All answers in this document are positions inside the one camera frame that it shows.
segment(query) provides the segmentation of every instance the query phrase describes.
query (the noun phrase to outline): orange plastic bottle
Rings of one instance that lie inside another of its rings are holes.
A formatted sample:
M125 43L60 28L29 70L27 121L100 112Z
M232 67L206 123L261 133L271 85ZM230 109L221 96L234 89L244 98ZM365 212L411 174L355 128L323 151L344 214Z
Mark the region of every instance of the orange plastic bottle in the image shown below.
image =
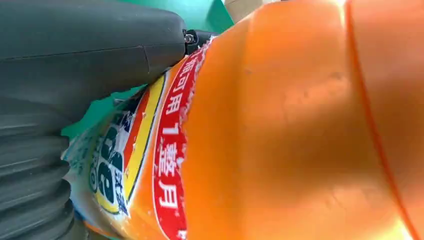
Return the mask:
M119 235L424 238L422 0L269 4L202 51L204 58L184 59L155 83L162 95L146 126L151 134L140 137L148 151L133 157L139 145L130 141L130 158L139 161L129 161L129 175L140 172L124 179L135 189L130 217L102 213ZM174 125L171 104L195 59ZM169 137L179 131L184 139ZM175 175L160 161L173 142ZM175 188L164 183L171 176ZM172 189L183 197L173 202ZM161 217L169 216L161 208L176 206L174 216Z

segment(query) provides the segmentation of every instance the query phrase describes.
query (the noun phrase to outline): orange plastic surface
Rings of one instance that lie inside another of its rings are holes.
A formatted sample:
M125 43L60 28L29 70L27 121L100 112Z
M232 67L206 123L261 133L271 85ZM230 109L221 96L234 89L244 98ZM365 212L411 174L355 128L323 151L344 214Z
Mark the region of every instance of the orange plastic surface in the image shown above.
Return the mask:
M421 0L279 2L216 38L184 126L188 239L421 239L423 43Z

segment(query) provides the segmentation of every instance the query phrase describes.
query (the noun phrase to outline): green background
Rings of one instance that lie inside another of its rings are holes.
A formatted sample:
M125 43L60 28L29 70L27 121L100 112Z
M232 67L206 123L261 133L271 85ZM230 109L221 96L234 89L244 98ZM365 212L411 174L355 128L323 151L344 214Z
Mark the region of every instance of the green background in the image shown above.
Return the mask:
M187 29L222 33L234 24L221 0L121 0L121 2L174 12L184 19ZM62 135L72 139L81 134L112 109L114 99L126 99L139 88L115 92L110 97L93 101L84 117L79 122L64 128Z

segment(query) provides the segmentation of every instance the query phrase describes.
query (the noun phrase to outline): bottle label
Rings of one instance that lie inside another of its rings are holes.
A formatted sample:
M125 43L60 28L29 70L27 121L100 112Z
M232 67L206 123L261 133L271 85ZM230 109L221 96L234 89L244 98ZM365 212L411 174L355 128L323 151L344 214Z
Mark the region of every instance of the bottle label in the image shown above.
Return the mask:
M187 238L183 125L208 46L115 106L63 153L71 165L66 179L75 209L95 231L109 237Z

